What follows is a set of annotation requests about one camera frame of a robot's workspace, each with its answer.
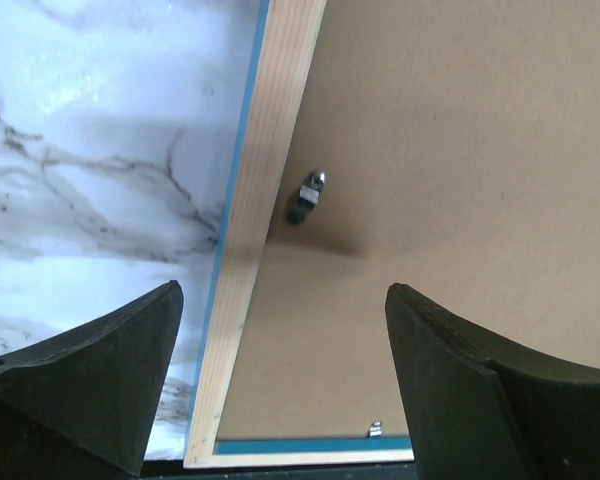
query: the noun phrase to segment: marble veining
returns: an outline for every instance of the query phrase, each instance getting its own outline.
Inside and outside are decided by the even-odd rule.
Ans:
[[[177,279],[182,458],[258,0],[0,2],[0,354]]]

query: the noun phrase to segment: hardboard panel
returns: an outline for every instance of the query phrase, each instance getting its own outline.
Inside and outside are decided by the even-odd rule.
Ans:
[[[221,436],[401,431],[369,373],[393,282],[600,367],[600,1],[331,0],[322,25]]]

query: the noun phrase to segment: blue painter's tape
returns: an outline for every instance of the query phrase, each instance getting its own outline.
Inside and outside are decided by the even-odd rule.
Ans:
[[[209,333],[209,323],[211,322],[211,313],[213,311],[213,300],[216,296],[216,287],[218,285],[218,275],[220,274],[220,266],[222,265],[222,254],[227,240],[227,228],[229,225],[229,216],[231,214],[231,205],[238,183],[238,172],[240,171],[240,159],[242,157],[242,148],[247,133],[249,124],[249,112],[251,110],[251,101],[253,99],[253,91],[256,84],[256,73],[258,71],[258,61],[260,60],[260,52],[264,40],[264,29],[267,23],[267,13],[269,12],[269,0],[260,0],[260,12],[256,23],[256,32],[253,41],[253,49],[251,51],[251,62],[249,64],[249,73],[247,75],[247,84],[242,101],[242,111],[240,112],[240,121],[238,124],[238,133],[236,137],[236,145],[233,152],[233,161],[231,165],[231,173],[229,174],[229,184],[225,196],[225,209],[222,214],[222,226],[218,238],[218,248],[216,250],[216,258],[211,274],[211,286],[209,287],[209,296],[207,298],[207,308],[205,311],[204,325],[202,327],[202,343],[198,353],[198,363],[196,365],[195,379],[193,382],[193,394],[189,403],[189,419],[187,422],[187,430],[185,432],[185,449],[189,443],[189,430],[191,429],[191,417],[195,407],[195,398],[198,392],[198,384],[200,382],[200,371],[202,369],[202,359],[207,343],[207,334]]]
[[[218,440],[216,455],[409,450],[409,437]]]

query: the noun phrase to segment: blue tape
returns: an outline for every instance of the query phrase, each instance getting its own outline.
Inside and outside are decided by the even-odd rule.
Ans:
[[[369,450],[408,450],[409,437],[307,438],[280,440],[218,440],[216,455],[256,455],[259,453],[320,453]]]

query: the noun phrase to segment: light wood edge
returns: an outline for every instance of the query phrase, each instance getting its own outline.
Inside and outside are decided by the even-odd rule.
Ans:
[[[413,450],[356,452],[276,453],[258,455],[212,455],[193,468],[275,467],[285,465],[337,465],[347,463],[412,462]]]
[[[325,4],[326,0],[269,3],[185,468],[209,465],[216,458],[220,416]]]

